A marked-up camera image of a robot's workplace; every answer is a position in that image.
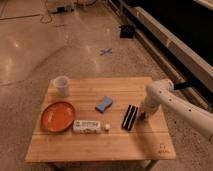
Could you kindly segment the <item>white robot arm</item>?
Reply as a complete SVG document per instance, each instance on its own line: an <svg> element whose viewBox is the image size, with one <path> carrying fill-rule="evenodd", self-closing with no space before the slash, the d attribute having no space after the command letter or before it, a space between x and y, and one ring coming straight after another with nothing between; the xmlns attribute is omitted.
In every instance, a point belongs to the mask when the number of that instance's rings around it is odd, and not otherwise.
<svg viewBox="0 0 213 171"><path fill-rule="evenodd" d="M169 79L149 83L145 88L142 109L148 116L152 116L160 105L165 105L213 143L213 114L177 97L172 93L173 90L174 84Z"/></svg>

